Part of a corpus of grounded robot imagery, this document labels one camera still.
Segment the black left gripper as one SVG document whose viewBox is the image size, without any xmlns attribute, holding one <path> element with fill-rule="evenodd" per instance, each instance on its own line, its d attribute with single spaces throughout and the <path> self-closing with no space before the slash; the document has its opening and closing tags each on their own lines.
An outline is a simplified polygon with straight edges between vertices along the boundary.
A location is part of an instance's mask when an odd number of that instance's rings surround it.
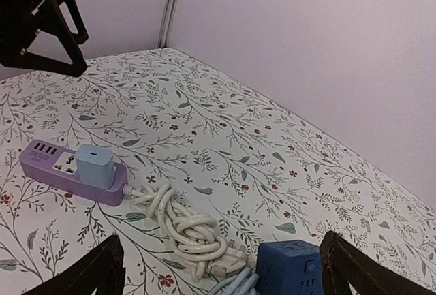
<svg viewBox="0 0 436 295">
<path fill-rule="evenodd" d="M 29 51 L 40 31 L 59 40 L 69 63 Z M 5 67 L 79 77 L 87 64 L 78 46 L 88 38 L 76 0 L 1 0 L 1 64 Z"/>
</svg>

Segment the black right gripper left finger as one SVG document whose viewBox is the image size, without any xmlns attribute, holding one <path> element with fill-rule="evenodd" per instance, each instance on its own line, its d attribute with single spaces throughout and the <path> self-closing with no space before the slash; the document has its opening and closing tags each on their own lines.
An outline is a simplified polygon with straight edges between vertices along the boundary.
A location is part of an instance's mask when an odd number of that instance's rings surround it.
<svg viewBox="0 0 436 295">
<path fill-rule="evenodd" d="M 113 234 L 67 270 L 26 294 L 122 294 L 125 287 L 123 260 L 120 238 Z"/>
</svg>

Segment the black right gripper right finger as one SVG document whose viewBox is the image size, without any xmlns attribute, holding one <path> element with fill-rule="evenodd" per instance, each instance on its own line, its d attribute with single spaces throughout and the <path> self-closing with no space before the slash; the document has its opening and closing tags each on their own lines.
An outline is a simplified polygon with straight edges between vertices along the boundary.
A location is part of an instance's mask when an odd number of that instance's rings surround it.
<svg viewBox="0 0 436 295">
<path fill-rule="evenodd" d="M 325 294 L 433 294 L 434 292 L 378 264 L 333 231 L 320 244 Z"/>
</svg>

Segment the light blue charger plug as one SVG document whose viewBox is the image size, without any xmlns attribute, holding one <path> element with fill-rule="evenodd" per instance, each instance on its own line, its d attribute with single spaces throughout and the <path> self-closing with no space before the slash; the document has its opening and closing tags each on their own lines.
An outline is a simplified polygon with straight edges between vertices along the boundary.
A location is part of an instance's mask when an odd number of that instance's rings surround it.
<svg viewBox="0 0 436 295">
<path fill-rule="evenodd" d="M 76 151 L 75 161 L 82 184 L 110 189 L 114 182 L 113 154 L 110 149 L 83 144 Z"/>
</svg>

